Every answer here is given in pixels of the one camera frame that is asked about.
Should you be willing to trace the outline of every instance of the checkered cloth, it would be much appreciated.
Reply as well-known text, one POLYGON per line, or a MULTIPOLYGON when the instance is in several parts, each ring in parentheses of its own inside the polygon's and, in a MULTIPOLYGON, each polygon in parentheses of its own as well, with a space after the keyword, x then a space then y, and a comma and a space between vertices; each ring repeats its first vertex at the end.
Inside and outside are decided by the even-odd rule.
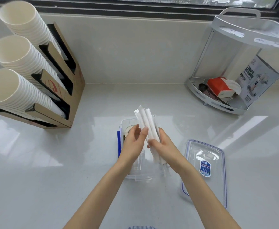
POLYGON ((152 226, 133 226, 133 227, 128 227, 128 229, 156 229, 156 228, 152 226))

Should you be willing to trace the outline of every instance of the countertop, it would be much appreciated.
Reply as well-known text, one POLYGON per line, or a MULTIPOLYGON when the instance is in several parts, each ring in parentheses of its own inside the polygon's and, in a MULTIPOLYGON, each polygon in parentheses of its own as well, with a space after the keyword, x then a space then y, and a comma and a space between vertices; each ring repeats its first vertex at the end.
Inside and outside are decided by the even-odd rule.
MULTIPOLYGON (((237 116, 181 84, 87 84, 71 129, 0 116, 0 228, 62 228, 117 160, 120 122, 139 105, 181 153, 189 139, 224 150, 227 209, 242 228, 279 228, 279 85, 237 116)), ((172 169, 150 182, 124 180, 100 228, 203 228, 179 187, 172 169)))

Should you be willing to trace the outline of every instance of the paper cup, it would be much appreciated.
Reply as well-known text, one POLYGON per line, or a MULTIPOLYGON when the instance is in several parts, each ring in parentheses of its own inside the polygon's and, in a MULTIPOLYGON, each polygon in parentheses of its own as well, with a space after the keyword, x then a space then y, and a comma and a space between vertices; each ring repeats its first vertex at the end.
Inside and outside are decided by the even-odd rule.
POLYGON ((51 41, 62 54, 49 28, 32 4, 25 1, 6 3, 0 8, 0 19, 13 33, 26 37, 35 48, 51 41))
POLYGON ((22 36, 11 35, 0 39, 0 65, 19 73, 43 92, 47 90, 31 75, 45 69, 66 90, 55 70, 29 40, 22 36))
POLYGON ((38 103, 65 117, 49 96, 11 69, 0 69, 0 108, 31 120, 40 120, 25 111, 38 103))

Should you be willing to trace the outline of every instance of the transparent lid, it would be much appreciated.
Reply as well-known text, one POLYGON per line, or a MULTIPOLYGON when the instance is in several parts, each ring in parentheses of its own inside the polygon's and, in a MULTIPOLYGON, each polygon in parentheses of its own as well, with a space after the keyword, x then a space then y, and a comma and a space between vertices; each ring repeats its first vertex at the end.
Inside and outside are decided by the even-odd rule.
MULTIPOLYGON (((185 158, 202 174, 210 189, 226 208, 226 177, 224 153, 212 145, 190 140, 185 158)), ((189 196, 183 182, 182 192, 189 196)))
MULTIPOLYGON (((123 120, 120 124, 120 130, 118 136, 118 156, 123 147, 124 140, 128 135, 129 130, 138 124, 137 118, 123 120)), ((144 143, 144 148, 147 148, 147 142, 144 143)), ((156 177, 160 177, 164 174, 164 168, 153 162, 153 156, 149 152, 142 150, 137 160, 133 163, 130 173, 126 176, 128 179, 134 179, 135 181, 151 180, 156 177)))

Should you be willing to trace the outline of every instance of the car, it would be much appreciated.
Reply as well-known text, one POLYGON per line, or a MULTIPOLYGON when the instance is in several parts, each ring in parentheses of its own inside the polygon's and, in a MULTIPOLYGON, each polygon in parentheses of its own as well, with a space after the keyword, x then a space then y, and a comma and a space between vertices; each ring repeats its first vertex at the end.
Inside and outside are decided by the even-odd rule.
POLYGON ((233 1, 230 5, 241 6, 241 7, 255 7, 256 3, 252 0, 239 0, 239 1, 233 1))
POLYGON ((217 5, 218 3, 229 4, 231 0, 211 0, 211 3, 217 5))

